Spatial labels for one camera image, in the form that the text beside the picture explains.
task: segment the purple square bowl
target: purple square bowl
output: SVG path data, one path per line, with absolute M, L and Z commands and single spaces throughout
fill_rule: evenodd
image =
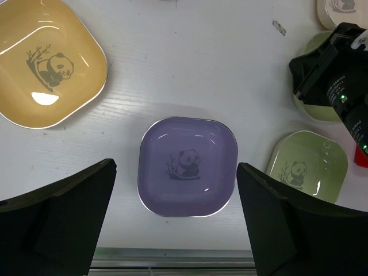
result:
M 138 193 L 144 206 L 160 216 L 210 216 L 229 201 L 236 165 L 236 140 L 225 125 L 167 118 L 143 137 Z

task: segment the scuff mark on table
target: scuff mark on table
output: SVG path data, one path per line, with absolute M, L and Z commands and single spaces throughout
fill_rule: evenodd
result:
M 281 26 L 281 24 L 277 20 L 272 20 L 272 25 L 282 34 L 283 36 L 286 36 L 286 29 Z

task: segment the plate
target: plate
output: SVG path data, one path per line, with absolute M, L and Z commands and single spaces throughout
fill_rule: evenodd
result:
M 338 143 L 310 131 L 299 131 L 277 144 L 266 174 L 334 204 L 347 169 L 346 153 Z
M 326 41 L 332 32 L 321 32 L 313 36 L 312 39 L 306 44 L 306 46 L 300 51 L 299 56 L 306 55 Z M 335 110 L 330 106 L 318 106 L 318 105 L 306 105 L 303 101 L 300 101 L 295 95 L 293 95 L 294 103 L 296 107 L 308 115 L 310 118 L 317 121 L 327 122 L 341 122 L 341 119 L 336 114 Z
M 60 0 L 0 4 L 0 113 L 26 128 L 54 126 L 94 99 L 104 52 Z
M 144 135 L 138 194 L 164 217 L 205 217 L 221 210 L 235 187 L 237 144 L 223 124 L 172 117 Z
M 321 23 L 329 30 L 334 30 L 342 22 L 368 28 L 367 0 L 318 0 L 317 13 Z

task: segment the tabletop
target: tabletop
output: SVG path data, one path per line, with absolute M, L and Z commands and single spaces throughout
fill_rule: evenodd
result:
M 98 98 L 53 128 L 25 129 L 0 118 L 0 200 L 113 158 L 117 178 L 99 247 L 250 250 L 237 188 L 206 218 L 159 217 L 139 200 L 143 134 L 157 120 L 184 116 L 228 126 L 238 161 L 262 171 L 292 132 L 337 141 L 349 159 L 337 204 L 368 211 L 368 170 L 354 164 L 347 130 L 307 118 L 292 101 L 288 62 L 323 30 L 315 1 L 66 2 L 105 51 L 108 80 Z

